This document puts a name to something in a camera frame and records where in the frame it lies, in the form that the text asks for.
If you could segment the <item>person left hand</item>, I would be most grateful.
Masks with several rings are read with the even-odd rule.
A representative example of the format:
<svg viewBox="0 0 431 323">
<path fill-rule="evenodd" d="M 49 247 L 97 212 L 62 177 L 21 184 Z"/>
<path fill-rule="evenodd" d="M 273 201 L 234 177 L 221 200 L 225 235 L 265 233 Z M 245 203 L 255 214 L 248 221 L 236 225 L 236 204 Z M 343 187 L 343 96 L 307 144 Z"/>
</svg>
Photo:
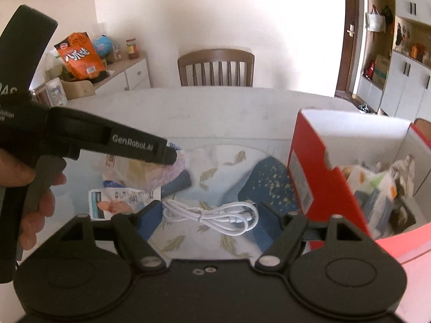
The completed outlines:
<svg viewBox="0 0 431 323">
<path fill-rule="evenodd" d="M 65 184 L 63 174 L 66 161 L 56 156 L 46 156 L 50 163 L 41 171 L 34 171 L 26 164 L 1 150 L 1 187 L 29 187 L 25 201 L 18 202 L 24 206 L 18 234 L 18 243 L 24 250 L 30 250 L 37 243 L 37 233 L 41 232 L 45 220 L 52 217 L 55 211 L 55 197 L 50 188 Z"/>
</svg>

